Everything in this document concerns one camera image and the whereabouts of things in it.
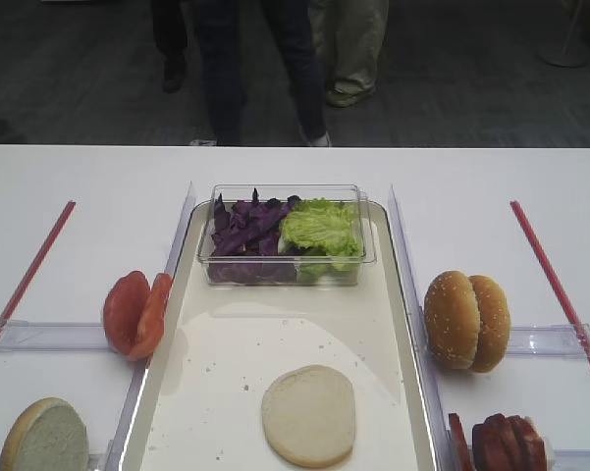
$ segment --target sneaker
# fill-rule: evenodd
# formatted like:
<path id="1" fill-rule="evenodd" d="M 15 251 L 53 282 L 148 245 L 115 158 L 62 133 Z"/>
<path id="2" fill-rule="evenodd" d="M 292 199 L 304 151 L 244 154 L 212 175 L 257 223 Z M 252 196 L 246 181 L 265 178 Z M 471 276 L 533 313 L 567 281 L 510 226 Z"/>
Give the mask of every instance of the sneaker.
<path id="1" fill-rule="evenodd" d="M 330 106 L 334 106 L 336 108 L 347 108 L 349 106 L 355 105 L 365 98 L 368 98 L 373 93 L 375 93 L 374 86 L 368 90 L 360 91 L 356 94 L 343 93 L 337 89 L 333 89 L 327 92 L 325 99 L 327 100 L 327 104 Z"/>
<path id="2" fill-rule="evenodd" d="M 303 142 L 305 142 L 305 145 L 307 145 L 308 147 L 332 147 L 330 135 L 326 132 L 315 139 L 308 138 L 303 132 L 302 128 L 298 129 L 298 133 L 301 136 L 301 139 L 303 139 Z"/>
<path id="3" fill-rule="evenodd" d="M 164 82 L 162 89 L 165 93 L 174 93 L 181 88 L 186 76 L 186 58 L 182 55 L 168 57 L 164 63 Z"/>
<path id="4" fill-rule="evenodd" d="M 209 139 L 193 139 L 189 145 L 192 147 L 215 147 L 216 141 Z"/>

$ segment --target hamburger bun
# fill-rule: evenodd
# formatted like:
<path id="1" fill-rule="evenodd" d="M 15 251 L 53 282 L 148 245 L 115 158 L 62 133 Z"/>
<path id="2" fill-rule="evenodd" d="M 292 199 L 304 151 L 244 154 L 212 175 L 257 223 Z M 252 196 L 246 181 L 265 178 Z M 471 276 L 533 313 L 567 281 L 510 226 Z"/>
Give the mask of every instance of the hamburger bun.
<path id="1" fill-rule="evenodd" d="M 355 440 L 351 381 L 322 365 L 287 373 L 264 394 L 262 424 L 270 446 L 290 463 L 324 468 L 343 461 Z"/>
<path id="2" fill-rule="evenodd" d="M 86 471 L 87 430 L 65 400 L 46 397 L 16 420 L 0 454 L 0 471 Z"/>
<path id="3" fill-rule="evenodd" d="M 430 350 L 446 368 L 488 373 L 506 354 L 509 308 L 489 277 L 442 273 L 426 292 L 424 316 Z"/>

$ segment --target gray carpet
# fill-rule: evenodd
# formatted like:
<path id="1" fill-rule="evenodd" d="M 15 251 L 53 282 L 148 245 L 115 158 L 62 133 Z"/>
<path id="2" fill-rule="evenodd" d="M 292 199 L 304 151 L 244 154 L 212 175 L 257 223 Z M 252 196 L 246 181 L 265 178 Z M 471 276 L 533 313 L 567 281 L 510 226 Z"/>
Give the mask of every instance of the gray carpet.
<path id="1" fill-rule="evenodd" d="M 299 145 L 279 55 L 256 3 L 241 1 L 245 143 Z M 391 3 L 377 94 L 327 109 L 335 145 L 590 147 L 590 63 L 556 69 L 533 55 L 563 40 L 557 0 Z M 188 54 L 184 88 L 166 95 L 145 0 L 0 0 L 0 142 L 209 138 L 195 44 Z"/>

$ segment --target purple cabbage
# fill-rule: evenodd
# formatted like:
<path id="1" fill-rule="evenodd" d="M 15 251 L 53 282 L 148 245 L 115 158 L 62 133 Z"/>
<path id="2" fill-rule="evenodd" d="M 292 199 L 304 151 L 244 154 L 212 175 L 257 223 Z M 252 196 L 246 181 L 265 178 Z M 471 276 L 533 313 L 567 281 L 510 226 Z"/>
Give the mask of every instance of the purple cabbage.
<path id="1" fill-rule="evenodd" d="M 212 256 L 276 256 L 280 238 L 279 223 L 300 202 L 293 195 L 287 201 L 271 198 L 261 202 L 257 189 L 251 201 L 237 201 L 227 211 L 222 194 L 214 203 L 215 249 Z M 208 274 L 213 282 L 253 284 L 258 281 L 287 283 L 296 279 L 289 263 L 211 263 Z"/>

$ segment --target person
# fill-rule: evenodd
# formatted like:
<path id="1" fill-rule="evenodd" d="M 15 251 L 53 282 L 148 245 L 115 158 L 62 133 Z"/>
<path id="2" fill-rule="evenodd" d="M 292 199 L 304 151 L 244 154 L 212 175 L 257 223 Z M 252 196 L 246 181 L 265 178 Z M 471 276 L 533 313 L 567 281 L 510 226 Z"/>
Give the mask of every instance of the person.
<path id="1" fill-rule="evenodd" d="M 310 0 L 329 105 L 346 108 L 375 93 L 388 10 L 389 0 Z"/>
<path id="2" fill-rule="evenodd" d="M 312 42 L 308 0 L 260 0 L 286 66 L 299 122 L 308 146 L 330 147 L 323 117 L 323 78 Z M 239 0 L 190 0 L 194 36 L 202 60 L 207 114 L 216 145 L 241 145 L 245 93 L 240 71 Z"/>
<path id="3" fill-rule="evenodd" d="M 174 93 L 181 88 L 187 68 L 188 33 L 180 0 L 150 0 L 150 12 L 155 46 L 165 58 L 162 89 Z"/>

